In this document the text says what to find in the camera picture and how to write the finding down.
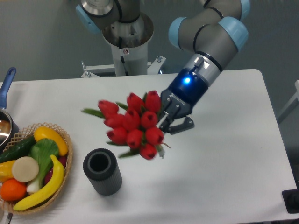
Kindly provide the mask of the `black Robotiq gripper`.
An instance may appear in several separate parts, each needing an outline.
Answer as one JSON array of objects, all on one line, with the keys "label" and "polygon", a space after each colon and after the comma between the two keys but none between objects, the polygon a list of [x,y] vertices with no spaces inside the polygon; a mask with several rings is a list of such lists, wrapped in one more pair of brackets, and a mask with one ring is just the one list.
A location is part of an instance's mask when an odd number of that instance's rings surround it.
[{"label": "black Robotiq gripper", "polygon": [[206,82],[195,70],[182,69],[169,87],[161,92],[162,107],[157,126],[166,128],[165,133],[173,135],[195,126],[188,115],[207,91]]}]

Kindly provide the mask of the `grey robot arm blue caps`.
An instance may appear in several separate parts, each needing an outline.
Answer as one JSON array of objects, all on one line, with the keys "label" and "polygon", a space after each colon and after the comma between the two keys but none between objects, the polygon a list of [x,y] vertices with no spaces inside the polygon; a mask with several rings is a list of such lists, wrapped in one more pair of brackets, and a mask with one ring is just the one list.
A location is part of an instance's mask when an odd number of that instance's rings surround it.
[{"label": "grey robot arm blue caps", "polygon": [[[194,127],[193,107],[246,43],[242,23],[250,12],[248,0],[204,0],[203,11],[176,18],[168,38],[191,59],[162,91],[160,130],[175,134]],[[102,33],[111,46],[117,76],[148,74],[148,43],[153,22],[140,11],[138,0],[82,0],[76,13],[91,33]]]}]

